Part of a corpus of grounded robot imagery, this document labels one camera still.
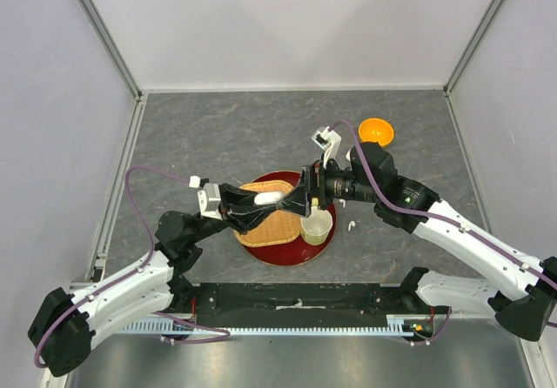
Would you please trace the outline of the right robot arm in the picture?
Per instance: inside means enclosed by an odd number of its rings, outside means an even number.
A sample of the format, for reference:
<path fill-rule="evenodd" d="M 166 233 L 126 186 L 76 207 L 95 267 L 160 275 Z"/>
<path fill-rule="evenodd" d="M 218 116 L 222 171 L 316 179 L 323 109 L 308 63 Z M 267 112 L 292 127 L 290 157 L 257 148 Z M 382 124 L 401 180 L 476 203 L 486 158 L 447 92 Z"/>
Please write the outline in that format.
<path fill-rule="evenodd" d="M 556 306 L 556 259 L 541 260 L 514 249 L 459 214 L 422 183 L 398 174 L 393 157 L 376 143 L 350 151 L 350 167 L 333 159 L 306 166 L 296 187 L 278 204 L 308 217 L 312 202 L 325 209 L 335 199 L 371 203 L 386 224 L 436 244 L 482 278 L 449 278 L 426 268 L 407 275 L 399 290 L 408 312 L 427 305 L 486 312 L 513 335 L 537 341 Z"/>

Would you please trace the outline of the white oval charging case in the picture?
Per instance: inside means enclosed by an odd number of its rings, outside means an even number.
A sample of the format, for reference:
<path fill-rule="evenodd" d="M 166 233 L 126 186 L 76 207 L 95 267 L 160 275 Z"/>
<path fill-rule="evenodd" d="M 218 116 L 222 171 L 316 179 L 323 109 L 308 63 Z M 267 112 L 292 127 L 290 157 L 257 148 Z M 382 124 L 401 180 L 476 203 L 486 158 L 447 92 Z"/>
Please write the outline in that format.
<path fill-rule="evenodd" d="M 285 193 L 282 191 L 264 191 L 259 192 L 253 199 L 253 203 L 257 206 L 276 204 L 283 199 Z"/>

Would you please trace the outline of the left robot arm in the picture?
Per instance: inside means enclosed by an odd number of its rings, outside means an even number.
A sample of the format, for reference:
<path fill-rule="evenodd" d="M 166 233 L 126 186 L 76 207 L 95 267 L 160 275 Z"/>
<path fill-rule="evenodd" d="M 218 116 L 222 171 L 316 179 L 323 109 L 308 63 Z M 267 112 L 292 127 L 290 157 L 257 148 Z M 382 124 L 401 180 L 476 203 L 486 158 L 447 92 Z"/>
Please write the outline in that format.
<path fill-rule="evenodd" d="M 204 182 L 198 212 L 168 211 L 149 234 L 149 250 L 110 277 L 80 290 L 58 287 L 41 303 L 28 330 L 36 367 L 61 377 L 80 366 L 110 335 L 151 313 L 181 312 L 191 302 L 185 273 L 202 251 L 198 242 L 226 229 L 246 234 L 279 211 L 289 188 L 238 188 Z"/>

